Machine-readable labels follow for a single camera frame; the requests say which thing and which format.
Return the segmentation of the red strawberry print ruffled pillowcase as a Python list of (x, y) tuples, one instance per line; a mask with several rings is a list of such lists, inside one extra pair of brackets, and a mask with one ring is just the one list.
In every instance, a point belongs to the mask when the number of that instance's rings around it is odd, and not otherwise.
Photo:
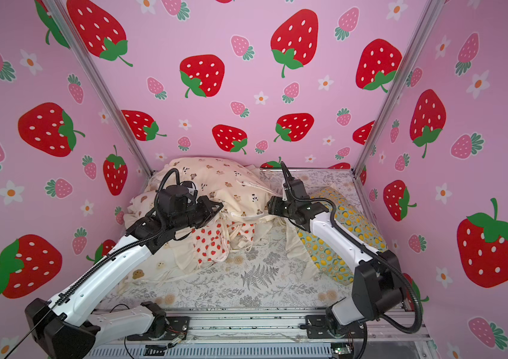
[(194, 258), (200, 268), (224, 262), (233, 251), (250, 249), (256, 225), (218, 219), (194, 229), (189, 239)]

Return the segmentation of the cream animal print ruffled pillowcase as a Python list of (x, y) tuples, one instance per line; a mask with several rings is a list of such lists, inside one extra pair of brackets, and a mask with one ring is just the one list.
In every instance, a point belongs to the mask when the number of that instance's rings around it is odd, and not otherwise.
[[(258, 177), (260, 172), (256, 167), (244, 167), (229, 159), (187, 157), (171, 161), (168, 168), (177, 169), (180, 180), (193, 182), (200, 196), (206, 195), (223, 204), (222, 210), (211, 221), (222, 219), (256, 225), (252, 247), (240, 251), (251, 251), (265, 245), (269, 242), (265, 236), (271, 230), (286, 228), (283, 218), (270, 215), (267, 211), (267, 203), (276, 192)], [(200, 268), (194, 258), (189, 236), (184, 243), (184, 254), (192, 254), (197, 269), (214, 265)]]

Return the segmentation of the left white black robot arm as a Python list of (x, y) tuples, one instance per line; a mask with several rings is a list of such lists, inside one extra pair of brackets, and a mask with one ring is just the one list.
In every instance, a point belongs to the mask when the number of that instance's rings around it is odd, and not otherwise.
[(116, 246), (82, 277), (50, 300), (33, 300), (25, 309), (30, 334), (50, 358), (84, 358), (113, 340), (140, 335), (161, 339), (166, 312), (154, 302), (94, 314), (101, 300), (127, 274), (182, 233), (206, 226), (222, 210), (220, 202), (199, 196), (185, 181), (158, 191), (155, 206), (129, 227)]

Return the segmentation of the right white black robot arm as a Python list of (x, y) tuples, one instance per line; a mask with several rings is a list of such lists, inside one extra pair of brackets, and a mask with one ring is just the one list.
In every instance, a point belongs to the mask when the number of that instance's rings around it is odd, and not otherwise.
[(411, 332), (387, 314), (409, 298), (412, 286), (377, 229), (331, 188), (324, 189), (323, 197), (310, 197), (303, 181), (291, 175), (283, 186), (283, 196), (268, 203), (270, 214), (294, 227), (313, 267), (351, 288), (348, 297), (326, 310), (330, 333), (340, 337), (354, 325), (380, 319)]

